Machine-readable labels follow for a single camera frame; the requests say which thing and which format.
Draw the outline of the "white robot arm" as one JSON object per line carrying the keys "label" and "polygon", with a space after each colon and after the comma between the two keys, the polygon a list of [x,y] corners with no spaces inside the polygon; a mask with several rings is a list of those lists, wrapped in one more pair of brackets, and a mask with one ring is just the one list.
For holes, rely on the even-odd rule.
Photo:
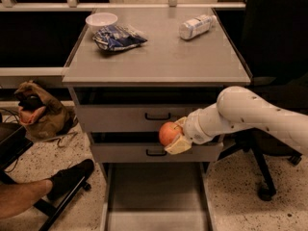
{"label": "white robot arm", "polygon": [[308,155],[308,115],[276,107],[243,87],[226,88],[215,104],[165,123],[160,128],[159,141],[166,152],[175,155],[218,135],[251,128],[266,132]]}

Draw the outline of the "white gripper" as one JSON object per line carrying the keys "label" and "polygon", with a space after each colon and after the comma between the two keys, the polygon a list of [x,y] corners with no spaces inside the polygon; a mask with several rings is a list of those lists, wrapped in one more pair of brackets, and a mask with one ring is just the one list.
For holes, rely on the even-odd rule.
{"label": "white gripper", "polygon": [[183,116],[175,121],[177,125],[183,127],[184,135],[176,135],[175,138],[165,147],[165,151],[171,155],[184,153],[192,148],[192,144],[204,144],[213,138],[204,133],[199,124],[197,112]]}

